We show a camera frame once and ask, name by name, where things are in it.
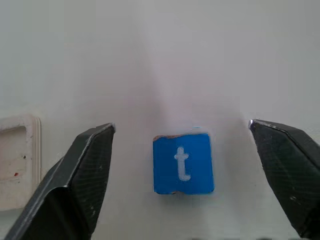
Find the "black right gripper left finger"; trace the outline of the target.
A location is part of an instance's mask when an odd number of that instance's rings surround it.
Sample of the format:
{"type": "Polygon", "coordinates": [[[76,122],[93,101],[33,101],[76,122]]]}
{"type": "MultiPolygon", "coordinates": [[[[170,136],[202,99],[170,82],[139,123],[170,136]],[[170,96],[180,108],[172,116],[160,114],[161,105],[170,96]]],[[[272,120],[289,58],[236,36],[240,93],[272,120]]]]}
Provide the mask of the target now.
{"type": "Polygon", "coordinates": [[[114,123],[79,134],[4,240],[91,240],[108,185],[114,123]]]}

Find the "blue letter t block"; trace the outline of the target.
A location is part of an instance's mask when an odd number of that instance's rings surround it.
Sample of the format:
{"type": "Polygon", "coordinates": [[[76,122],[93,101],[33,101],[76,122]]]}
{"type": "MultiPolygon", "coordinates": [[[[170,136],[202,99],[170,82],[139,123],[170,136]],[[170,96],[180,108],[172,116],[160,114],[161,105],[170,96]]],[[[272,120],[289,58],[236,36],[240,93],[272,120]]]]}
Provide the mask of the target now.
{"type": "Polygon", "coordinates": [[[214,191],[211,140],[208,133],[160,135],[153,139],[153,189],[160,195],[214,191]]]}

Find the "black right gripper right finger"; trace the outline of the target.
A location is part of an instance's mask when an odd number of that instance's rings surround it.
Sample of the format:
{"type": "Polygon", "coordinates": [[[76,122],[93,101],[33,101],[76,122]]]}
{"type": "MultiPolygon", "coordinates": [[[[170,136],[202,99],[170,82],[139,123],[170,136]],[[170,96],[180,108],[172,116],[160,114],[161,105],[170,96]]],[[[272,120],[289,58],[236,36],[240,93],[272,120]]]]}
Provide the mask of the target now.
{"type": "Polygon", "coordinates": [[[251,119],[266,179],[301,238],[320,239],[320,145],[303,130],[251,119]]]}

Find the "light wooden letter tray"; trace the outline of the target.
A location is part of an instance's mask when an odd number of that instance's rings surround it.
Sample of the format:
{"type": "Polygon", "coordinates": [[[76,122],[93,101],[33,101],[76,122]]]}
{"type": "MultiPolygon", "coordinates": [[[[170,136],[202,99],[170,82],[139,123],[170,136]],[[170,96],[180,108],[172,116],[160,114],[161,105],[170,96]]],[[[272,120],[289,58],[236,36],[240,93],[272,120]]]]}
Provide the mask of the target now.
{"type": "Polygon", "coordinates": [[[40,119],[0,118],[0,212],[24,208],[40,181],[40,119]]]}

